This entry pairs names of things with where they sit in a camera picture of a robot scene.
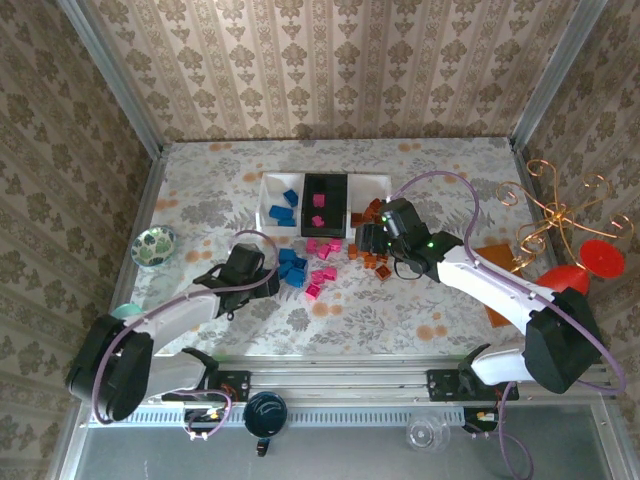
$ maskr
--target copper wire decoration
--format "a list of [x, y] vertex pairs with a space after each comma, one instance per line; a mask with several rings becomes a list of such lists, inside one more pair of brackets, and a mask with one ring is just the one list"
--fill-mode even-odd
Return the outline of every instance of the copper wire decoration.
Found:
[[573, 230], [578, 228], [610, 239], [628, 238], [633, 235], [633, 223], [626, 215], [621, 213], [614, 213], [609, 217], [609, 223], [613, 227], [611, 230], [615, 233], [587, 227], [586, 225], [576, 221], [576, 212], [584, 210], [585, 208], [591, 207], [597, 203], [604, 202], [611, 197], [611, 194], [613, 193], [613, 185], [602, 175], [592, 172], [583, 175], [583, 185], [586, 188], [591, 189], [593, 194], [588, 197], [590, 200], [587, 200], [585, 203], [578, 205], [577, 207], [569, 207], [558, 199], [558, 172], [553, 164], [541, 159], [529, 160], [527, 162], [527, 170], [529, 174], [534, 177], [540, 177], [547, 171], [550, 171], [553, 174], [553, 201], [547, 204], [541, 203], [533, 195], [527, 192], [522, 185], [516, 182], [502, 182], [496, 189], [498, 199], [507, 207], [513, 207], [518, 204], [518, 196], [515, 194], [515, 189], [520, 190], [529, 200], [542, 209], [544, 216], [542, 220], [527, 223], [518, 229], [516, 233], [516, 240], [523, 254], [516, 256], [514, 260], [515, 266], [511, 270], [512, 272], [516, 272], [526, 267], [533, 262], [538, 255], [545, 251], [547, 245], [544, 233], [552, 228], [557, 228], [560, 232], [562, 242], [564, 243], [564, 246], [566, 247], [573, 262], [580, 268], [589, 272], [591, 271], [583, 265], [573, 253], [571, 244], [569, 240], [567, 240], [567, 229]]

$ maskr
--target blue block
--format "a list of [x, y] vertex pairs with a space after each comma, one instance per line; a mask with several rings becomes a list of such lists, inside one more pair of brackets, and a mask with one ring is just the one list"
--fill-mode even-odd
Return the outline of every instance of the blue block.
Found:
[[283, 195], [284, 199], [291, 206], [291, 208], [298, 206], [298, 194], [296, 192], [294, 192], [293, 190], [287, 190], [283, 193]]
[[292, 287], [302, 288], [304, 285], [304, 272], [302, 270], [298, 270], [297, 268], [292, 268], [287, 273], [287, 278], [285, 281], [291, 285]]
[[278, 267], [278, 275], [280, 276], [280, 280], [284, 280], [289, 273], [289, 270], [293, 268], [293, 263], [285, 262]]
[[278, 262], [280, 263], [280, 265], [283, 265], [287, 262], [291, 262], [293, 264], [296, 258], [298, 258], [296, 256], [296, 252], [291, 248], [281, 248], [278, 252]]
[[293, 261], [293, 268], [297, 268], [307, 274], [307, 261], [304, 258], [296, 257]]
[[293, 218], [282, 218], [278, 220], [279, 227], [295, 227], [296, 221]]
[[290, 208], [274, 205], [271, 207], [271, 210], [269, 210], [269, 216], [271, 218], [277, 218], [278, 220], [282, 220], [284, 218], [293, 218], [293, 210]]

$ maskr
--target pink block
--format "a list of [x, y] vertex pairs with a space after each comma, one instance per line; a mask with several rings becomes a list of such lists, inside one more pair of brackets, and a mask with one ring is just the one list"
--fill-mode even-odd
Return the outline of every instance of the pink block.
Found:
[[342, 240], [340, 238], [332, 238], [329, 242], [329, 247], [333, 252], [339, 252], [342, 248]]
[[313, 194], [313, 206], [316, 208], [324, 207], [324, 193]]
[[316, 241], [315, 238], [308, 238], [307, 239], [307, 253], [316, 253], [316, 250], [318, 249], [318, 242]]
[[324, 283], [324, 270], [314, 270], [311, 272], [311, 281], [321, 285]]
[[327, 267], [324, 269], [323, 273], [324, 278], [326, 278], [327, 280], [335, 281], [335, 279], [338, 278], [338, 271], [335, 269], [335, 267]]
[[331, 253], [331, 248], [329, 248], [329, 245], [323, 245], [318, 249], [318, 257], [320, 257], [322, 260], [326, 260], [329, 256], [329, 253]]
[[322, 291], [322, 288], [320, 288], [315, 283], [312, 283], [307, 287], [307, 291], [305, 293], [307, 294], [307, 298], [309, 300], [317, 300], [321, 291]]

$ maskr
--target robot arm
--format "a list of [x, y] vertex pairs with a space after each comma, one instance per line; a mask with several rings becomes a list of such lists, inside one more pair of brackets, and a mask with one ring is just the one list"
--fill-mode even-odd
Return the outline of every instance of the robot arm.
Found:
[[196, 278], [193, 284], [150, 313], [116, 319], [102, 315], [89, 330], [74, 359], [65, 384], [81, 400], [90, 402], [98, 365], [118, 333], [138, 326], [126, 335], [110, 356], [100, 382], [98, 405], [110, 420], [122, 420], [149, 397], [181, 389], [213, 388], [218, 363], [192, 348], [171, 357], [154, 356], [186, 331], [226, 315], [255, 298], [275, 295], [280, 288], [277, 272], [254, 289], [219, 294], [209, 290], [250, 285], [264, 279], [264, 254], [255, 245], [237, 244], [227, 262]]
[[[474, 350], [472, 358], [461, 363], [462, 385], [472, 390], [474, 383], [487, 386], [536, 381], [552, 392], [564, 393], [600, 358], [588, 340], [542, 301], [545, 299], [571, 315], [600, 341], [593, 315], [579, 292], [571, 288], [554, 292], [482, 258], [471, 259], [460, 239], [447, 232], [431, 234], [413, 205], [404, 198], [384, 204], [380, 215], [381, 225], [358, 228], [359, 250], [388, 252], [396, 262], [407, 264], [415, 273], [457, 288], [494, 309], [525, 336], [523, 342], [485, 345]], [[488, 271], [478, 268], [475, 262]], [[518, 289], [514, 284], [526, 288]]]

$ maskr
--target table surface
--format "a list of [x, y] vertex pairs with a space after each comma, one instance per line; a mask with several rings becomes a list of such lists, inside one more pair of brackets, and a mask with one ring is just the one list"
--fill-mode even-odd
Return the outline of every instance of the table surface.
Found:
[[[394, 189], [429, 170], [449, 170], [469, 179], [481, 200], [472, 247], [514, 244], [515, 232], [532, 221], [527, 204], [507, 208], [495, 197], [506, 180], [519, 181], [505, 138], [381, 139], [186, 143], [170, 147], [152, 225], [169, 225], [177, 250], [165, 265], [138, 271], [132, 302], [154, 307], [186, 288], [196, 276], [226, 260], [231, 236], [255, 227], [263, 172], [380, 173]], [[430, 231], [462, 237], [473, 201], [453, 177], [425, 180], [407, 192]], [[309, 260], [309, 271], [334, 266], [335, 282], [325, 283], [316, 302], [304, 289], [284, 282], [271, 298], [254, 300], [232, 322], [223, 317], [200, 325], [166, 346], [218, 355], [463, 355], [486, 343], [519, 336], [515, 327], [491, 327], [484, 306], [468, 295], [430, 279], [382, 283], [363, 261], [350, 261], [346, 247], [327, 261], [305, 253], [302, 238], [274, 238]], [[264, 240], [247, 236], [273, 255]], [[549, 268], [541, 256], [525, 277]], [[412, 273], [402, 269], [401, 274]]]

